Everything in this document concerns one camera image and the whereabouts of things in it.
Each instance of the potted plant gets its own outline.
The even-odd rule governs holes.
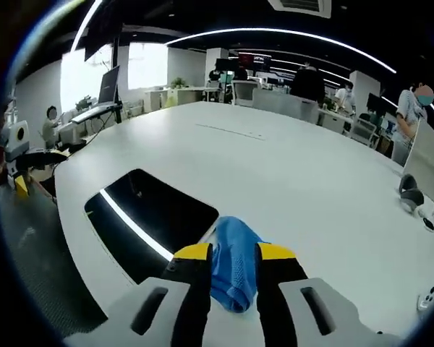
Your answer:
[[[177,88],[183,88],[183,87],[187,87],[187,83],[185,82],[185,80],[181,77],[177,77],[175,80],[172,81],[171,83],[171,88],[172,89],[177,89]]]
[[[89,108],[89,106],[92,104],[90,102],[91,98],[92,97],[89,95],[85,96],[81,101],[75,104],[75,109],[80,112],[81,110],[85,110],[86,108]]]

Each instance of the black jacket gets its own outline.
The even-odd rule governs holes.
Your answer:
[[[320,72],[307,69],[298,70],[289,94],[322,103],[325,97],[325,82]]]

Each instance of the laptop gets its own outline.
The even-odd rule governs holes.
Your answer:
[[[119,76],[119,66],[114,67],[103,75],[101,80],[100,94],[98,96],[98,103],[90,110],[81,113],[79,116],[74,117],[71,122],[80,124],[90,118],[100,116],[108,111],[113,111],[118,104],[114,102],[117,90],[117,78]]]

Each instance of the window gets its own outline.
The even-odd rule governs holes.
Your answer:
[[[129,89],[167,84],[167,46],[160,43],[130,43]]]
[[[61,109],[67,112],[85,96],[97,98],[101,79],[111,68],[111,46],[101,47],[84,62],[85,49],[67,53],[61,60]]]

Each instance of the white wall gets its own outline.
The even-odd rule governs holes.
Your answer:
[[[129,90],[128,67],[129,67],[129,46],[119,47],[117,56],[117,64],[119,68],[119,79],[117,80],[117,88],[119,97],[123,102],[138,103],[145,97],[145,88]]]
[[[27,121],[32,147],[45,147],[39,132],[42,132],[47,108],[55,106],[58,113],[61,112],[60,79],[61,61],[55,61],[16,86],[17,118],[18,121]]]
[[[203,86],[205,80],[205,53],[169,49],[167,82],[182,77],[189,85]],[[119,97],[123,102],[138,103],[144,99],[145,88],[129,90],[127,71],[129,66],[129,46],[119,47]],[[44,147],[39,135],[42,132],[46,110],[55,106],[61,113],[61,60],[55,61],[26,77],[16,86],[15,97],[18,120],[26,120],[29,126],[30,145]]]
[[[167,64],[167,84],[181,77],[188,85],[202,87],[205,82],[206,54],[170,48]]]
[[[355,108],[358,115],[367,113],[368,95],[370,93],[379,96],[379,81],[367,76],[360,71],[354,71],[350,74],[350,80],[354,83]]]

